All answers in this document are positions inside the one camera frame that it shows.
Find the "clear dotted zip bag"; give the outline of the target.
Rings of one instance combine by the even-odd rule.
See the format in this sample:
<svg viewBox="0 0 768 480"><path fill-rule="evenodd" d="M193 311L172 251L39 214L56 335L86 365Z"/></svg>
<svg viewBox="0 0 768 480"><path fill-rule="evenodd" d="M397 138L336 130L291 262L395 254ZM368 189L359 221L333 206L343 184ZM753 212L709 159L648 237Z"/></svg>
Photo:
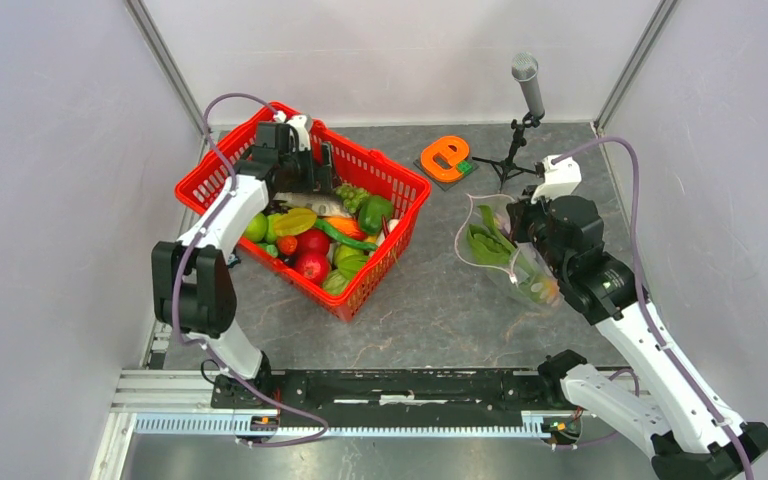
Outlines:
<svg viewBox="0 0 768 480"><path fill-rule="evenodd" d="M458 228L453 248L466 265L477 268L511 299L533 311L562 303L557 281L536 249L512 238L514 216L506 194L466 196L468 213Z"/></svg>

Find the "grey toy fish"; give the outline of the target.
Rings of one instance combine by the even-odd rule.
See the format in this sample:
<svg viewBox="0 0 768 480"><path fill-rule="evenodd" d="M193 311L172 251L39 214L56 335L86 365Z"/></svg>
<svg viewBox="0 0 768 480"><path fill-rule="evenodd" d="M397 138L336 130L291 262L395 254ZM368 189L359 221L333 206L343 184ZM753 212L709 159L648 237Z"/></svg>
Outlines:
<svg viewBox="0 0 768 480"><path fill-rule="evenodd" d="M274 201L289 208L306 208L321 217L352 218L341 198L331 194L279 192Z"/></svg>

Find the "green toy leafy vegetable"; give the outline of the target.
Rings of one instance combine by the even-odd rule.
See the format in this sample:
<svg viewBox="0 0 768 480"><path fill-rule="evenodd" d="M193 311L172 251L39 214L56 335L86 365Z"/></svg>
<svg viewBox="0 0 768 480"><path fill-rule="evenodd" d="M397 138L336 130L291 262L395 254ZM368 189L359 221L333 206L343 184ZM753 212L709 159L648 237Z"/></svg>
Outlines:
<svg viewBox="0 0 768 480"><path fill-rule="evenodd" d="M500 280L519 291L517 285L524 272L537 269L523 250L504 235L489 205L478 204L473 208L473 213L477 215L477 221L469 223L464 234L471 262L487 267L489 273L497 275Z"/></svg>

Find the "purple toy eggplant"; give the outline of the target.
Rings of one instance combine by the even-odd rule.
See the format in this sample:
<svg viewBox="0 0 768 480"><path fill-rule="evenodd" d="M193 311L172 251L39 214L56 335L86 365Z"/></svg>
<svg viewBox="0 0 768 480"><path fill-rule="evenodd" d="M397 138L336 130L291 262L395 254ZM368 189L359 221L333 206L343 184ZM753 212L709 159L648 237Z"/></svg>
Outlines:
<svg viewBox="0 0 768 480"><path fill-rule="evenodd" d="M556 279L543 271L524 272L517 288L538 306L555 305L561 298Z"/></svg>

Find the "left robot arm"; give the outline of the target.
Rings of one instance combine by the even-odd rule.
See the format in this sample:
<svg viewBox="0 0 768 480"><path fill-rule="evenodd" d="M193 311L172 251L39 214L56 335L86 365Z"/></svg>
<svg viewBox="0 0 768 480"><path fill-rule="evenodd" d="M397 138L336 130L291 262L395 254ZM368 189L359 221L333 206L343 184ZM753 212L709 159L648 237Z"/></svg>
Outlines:
<svg viewBox="0 0 768 480"><path fill-rule="evenodd" d="M228 258L276 194L316 187L312 124L303 114L260 122L239 161L219 153L228 176L217 198L176 241L160 241L151 252L157 320L172 326L182 344L204 350L221 375L237 382L236 394L250 407L266 405L275 387L268 357L235 321Z"/></svg>

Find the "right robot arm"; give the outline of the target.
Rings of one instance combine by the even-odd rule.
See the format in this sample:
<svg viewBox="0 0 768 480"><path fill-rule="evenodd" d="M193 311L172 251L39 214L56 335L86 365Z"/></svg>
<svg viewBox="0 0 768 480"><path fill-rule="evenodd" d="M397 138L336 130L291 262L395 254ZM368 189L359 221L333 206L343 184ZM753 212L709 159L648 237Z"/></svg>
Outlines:
<svg viewBox="0 0 768 480"><path fill-rule="evenodd" d="M591 200L566 195L506 207L512 241L536 250L563 300L619 351L648 388L644 401L567 350L540 368L540 400L595 413L634 443L660 479L749 477L768 452L768 426L749 422L701 378L658 316L633 269L605 249Z"/></svg>

